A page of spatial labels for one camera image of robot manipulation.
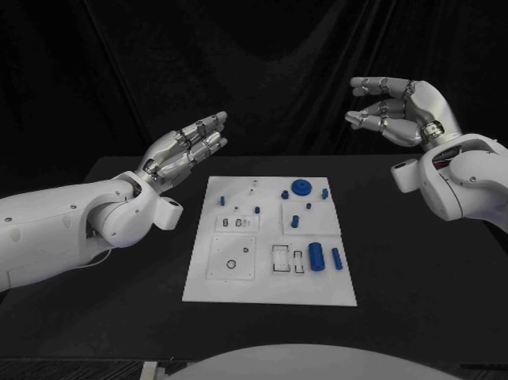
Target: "robotic hand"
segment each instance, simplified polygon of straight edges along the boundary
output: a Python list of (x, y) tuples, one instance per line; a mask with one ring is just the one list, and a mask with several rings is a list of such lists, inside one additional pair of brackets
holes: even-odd
[(420, 190), (431, 212), (443, 220), (482, 219), (508, 233), (508, 149), (496, 140), (463, 135), (450, 106), (427, 82), (352, 78), (352, 95), (391, 99), (349, 111), (352, 129), (377, 131), (400, 146), (420, 145), (419, 160), (390, 169), (401, 192)]
[(135, 172), (0, 199), (0, 291), (35, 283), (88, 263), (107, 249), (127, 247), (150, 224), (172, 230), (182, 207), (159, 194), (227, 144), (227, 114), (166, 133)]

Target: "blue object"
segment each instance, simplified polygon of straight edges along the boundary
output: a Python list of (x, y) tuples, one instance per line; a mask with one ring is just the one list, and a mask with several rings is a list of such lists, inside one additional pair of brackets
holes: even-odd
[(305, 196), (310, 193), (310, 183), (306, 180), (295, 180), (292, 182), (293, 194)]
[(297, 228), (299, 217), (296, 215), (292, 216), (292, 228)]
[(325, 270), (325, 257), (322, 256), (322, 246), (319, 243), (308, 245), (308, 262), (310, 263), (310, 270), (315, 272)]
[(339, 271), (342, 270), (342, 265), (341, 265), (341, 258), (339, 258), (339, 253), (336, 251), (336, 248), (331, 249), (331, 255), (333, 256), (335, 269)]

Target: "white panel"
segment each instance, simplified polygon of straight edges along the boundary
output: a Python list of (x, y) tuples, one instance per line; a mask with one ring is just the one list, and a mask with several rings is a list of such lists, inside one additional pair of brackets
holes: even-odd
[(211, 241), (207, 279), (254, 279), (256, 239), (215, 236)]
[[(296, 179), (295, 177), (210, 177), (182, 292), (184, 301), (357, 305), (331, 186), (325, 178), (305, 177), (312, 185), (312, 192), (306, 196), (297, 196), (290, 189)], [(328, 189), (325, 200), (321, 197), (323, 188)], [(289, 192), (287, 199), (280, 197), (283, 190)], [(220, 205), (221, 196), (225, 197), (224, 206)], [(306, 203), (312, 204), (310, 210), (305, 207)], [(287, 228), (286, 224), (292, 222), (292, 215), (299, 216), (300, 234), (299, 230), (287, 234), (292, 228)], [(231, 228), (227, 232), (221, 231), (224, 217), (228, 219), (227, 227), (231, 224), (230, 218), (240, 218), (241, 221), (247, 219), (250, 221), (247, 227), (251, 230)], [(221, 237), (224, 240), (215, 242), (214, 239)], [(251, 256), (241, 256), (244, 254), (241, 249), (250, 238), (254, 253)], [(309, 267), (308, 244), (312, 242), (318, 242), (322, 246), (325, 270), (321, 272), (313, 272)], [(287, 247), (286, 259), (283, 250), (273, 250), (273, 246), (277, 245)], [(339, 252), (342, 263), (339, 271), (335, 269), (331, 256), (332, 248)], [(250, 264), (235, 260), (246, 257), (251, 257)], [(227, 268), (228, 260), (235, 261), (233, 269)], [(273, 263), (283, 264), (284, 261), (290, 265), (290, 271), (274, 275)], [(251, 279), (247, 268), (253, 269)]]
[[(309, 202), (282, 202), (282, 226), (284, 235), (341, 235), (335, 207), (331, 200)], [(292, 216), (299, 217), (297, 227), (292, 227)]]

